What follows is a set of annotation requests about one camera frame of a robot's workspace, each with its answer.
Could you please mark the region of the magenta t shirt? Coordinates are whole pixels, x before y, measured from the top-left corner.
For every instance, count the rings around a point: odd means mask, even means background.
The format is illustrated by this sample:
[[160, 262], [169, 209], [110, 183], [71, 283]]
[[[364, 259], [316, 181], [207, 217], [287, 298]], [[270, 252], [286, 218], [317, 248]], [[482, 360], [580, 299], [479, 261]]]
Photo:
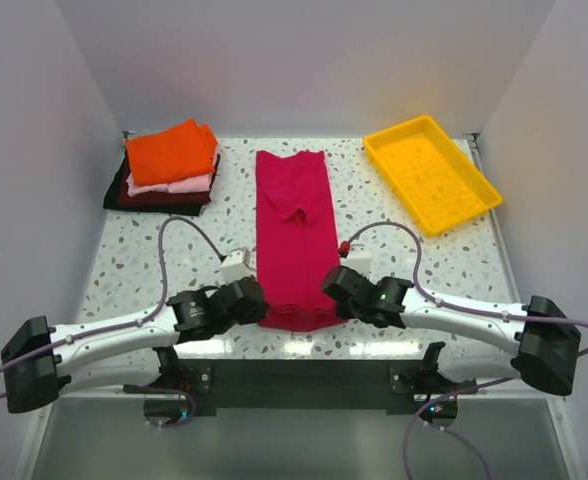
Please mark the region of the magenta t shirt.
[[312, 332], [344, 322], [321, 290], [340, 264], [322, 151], [256, 155], [257, 277], [268, 304], [263, 328]]

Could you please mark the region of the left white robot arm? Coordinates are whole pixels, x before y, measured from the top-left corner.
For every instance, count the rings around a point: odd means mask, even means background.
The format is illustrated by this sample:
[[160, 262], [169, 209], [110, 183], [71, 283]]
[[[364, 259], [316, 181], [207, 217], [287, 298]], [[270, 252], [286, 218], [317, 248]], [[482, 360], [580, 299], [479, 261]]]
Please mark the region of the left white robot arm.
[[27, 320], [1, 351], [7, 409], [26, 413], [79, 390], [123, 386], [134, 392], [186, 392], [176, 346], [205, 341], [268, 311], [252, 277], [171, 296], [141, 311], [88, 324]]

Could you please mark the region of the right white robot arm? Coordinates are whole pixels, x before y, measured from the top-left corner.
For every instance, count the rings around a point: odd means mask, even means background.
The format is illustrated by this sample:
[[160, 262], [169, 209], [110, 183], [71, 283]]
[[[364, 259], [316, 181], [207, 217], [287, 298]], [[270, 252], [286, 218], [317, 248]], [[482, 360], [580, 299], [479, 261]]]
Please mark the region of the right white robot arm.
[[410, 280], [372, 283], [346, 266], [333, 268], [321, 290], [344, 312], [378, 328], [435, 330], [476, 341], [474, 347], [429, 348], [419, 369], [433, 393], [480, 379], [519, 379], [546, 394], [573, 391], [581, 334], [550, 299], [489, 303], [429, 292]]

